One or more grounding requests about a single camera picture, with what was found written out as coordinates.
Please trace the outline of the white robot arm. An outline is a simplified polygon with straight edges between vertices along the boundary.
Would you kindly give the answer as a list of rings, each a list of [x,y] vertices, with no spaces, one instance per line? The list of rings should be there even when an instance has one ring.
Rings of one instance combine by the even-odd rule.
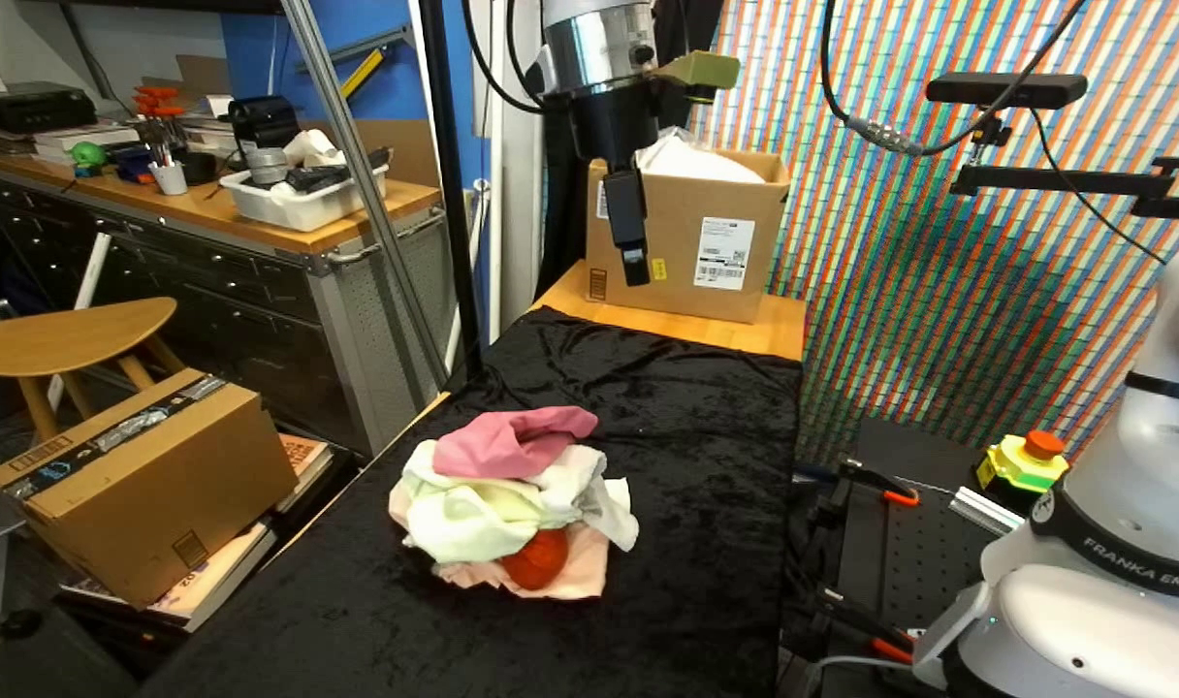
[[[513,96],[463,6],[474,67],[513,107],[566,106],[584,158],[604,162],[604,213],[628,286],[652,279],[647,202],[637,154],[661,140],[674,106],[704,106],[741,83],[741,62],[719,50],[661,56],[657,0],[540,0],[540,94]]]

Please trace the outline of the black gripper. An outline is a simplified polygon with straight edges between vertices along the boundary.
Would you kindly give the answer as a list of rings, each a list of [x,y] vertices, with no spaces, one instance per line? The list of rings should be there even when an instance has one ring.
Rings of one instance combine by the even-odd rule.
[[[624,283],[644,286],[647,271],[647,205],[637,151],[657,140],[652,96],[641,89],[589,94],[576,101],[577,149],[604,162],[604,209],[621,252]]]

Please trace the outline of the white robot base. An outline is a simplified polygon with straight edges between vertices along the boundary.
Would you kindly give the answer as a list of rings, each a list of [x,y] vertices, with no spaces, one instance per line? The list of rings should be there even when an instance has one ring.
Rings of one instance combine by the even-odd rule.
[[[979,570],[919,637],[919,684],[959,658],[1004,698],[1179,698],[1179,252],[1109,417]]]

